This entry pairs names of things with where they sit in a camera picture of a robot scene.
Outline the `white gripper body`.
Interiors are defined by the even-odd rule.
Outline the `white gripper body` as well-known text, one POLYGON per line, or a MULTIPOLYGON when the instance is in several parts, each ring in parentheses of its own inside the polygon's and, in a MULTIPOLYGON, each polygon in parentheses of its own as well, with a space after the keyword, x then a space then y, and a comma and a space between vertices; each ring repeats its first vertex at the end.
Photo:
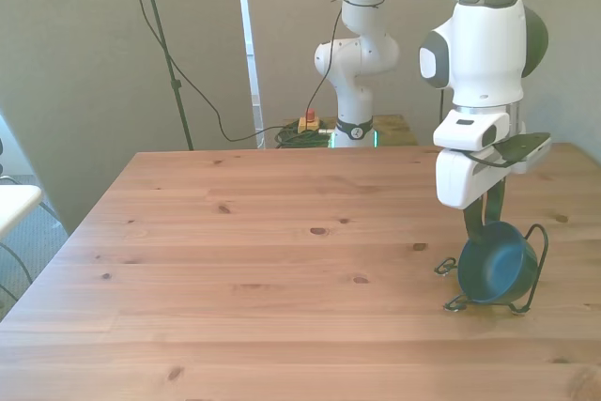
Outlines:
POLYGON ((471 153, 444 148, 436 160, 438 200, 446 207, 465 209, 524 161, 505 159, 494 147, 471 153))

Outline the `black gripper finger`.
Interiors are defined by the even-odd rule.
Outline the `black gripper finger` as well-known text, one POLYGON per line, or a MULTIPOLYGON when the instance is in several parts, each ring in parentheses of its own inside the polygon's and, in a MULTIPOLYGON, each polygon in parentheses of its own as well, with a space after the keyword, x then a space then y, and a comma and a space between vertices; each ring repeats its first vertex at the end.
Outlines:
POLYGON ((469 241, 485 242, 485 199, 477 198, 463 210, 464 223, 469 241))
POLYGON ((485 222, 487 224, 499 222, 505 196, 506 179, 503 178, 486 193, 485 222))

